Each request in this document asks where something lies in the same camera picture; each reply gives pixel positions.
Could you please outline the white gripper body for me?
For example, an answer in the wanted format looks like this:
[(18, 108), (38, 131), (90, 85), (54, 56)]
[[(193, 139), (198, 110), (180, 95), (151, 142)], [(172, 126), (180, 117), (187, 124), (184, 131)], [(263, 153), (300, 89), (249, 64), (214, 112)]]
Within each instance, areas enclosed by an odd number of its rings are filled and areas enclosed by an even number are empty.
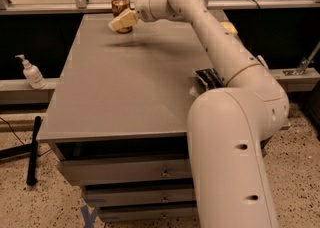
[(135, 10), (144, 22), (153, 22), (167, 17), (167, 0), (136, 0)]

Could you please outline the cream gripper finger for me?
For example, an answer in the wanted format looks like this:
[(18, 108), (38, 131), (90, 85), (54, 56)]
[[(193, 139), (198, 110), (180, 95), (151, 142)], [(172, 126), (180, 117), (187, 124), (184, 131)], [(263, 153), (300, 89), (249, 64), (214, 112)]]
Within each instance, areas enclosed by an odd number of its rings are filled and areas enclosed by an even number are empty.
[(109, 22), (108, 27), (116, 32), (131, 32), (138, 20), (139, 18), (134, 10), (125, 9)]

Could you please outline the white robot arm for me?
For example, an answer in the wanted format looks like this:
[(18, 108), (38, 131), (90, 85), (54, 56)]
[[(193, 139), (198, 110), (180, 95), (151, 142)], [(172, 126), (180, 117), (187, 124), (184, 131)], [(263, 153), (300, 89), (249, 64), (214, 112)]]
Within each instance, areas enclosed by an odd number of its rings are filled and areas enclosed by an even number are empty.
[(286, 92), (204, 0), (136, 0), (109, 27), (119, 30), (160, 19), (188, 22), (223, 82), (201, 94), (188, 114), (201, 228), (279, 228), (261, 143), (288, 121)]

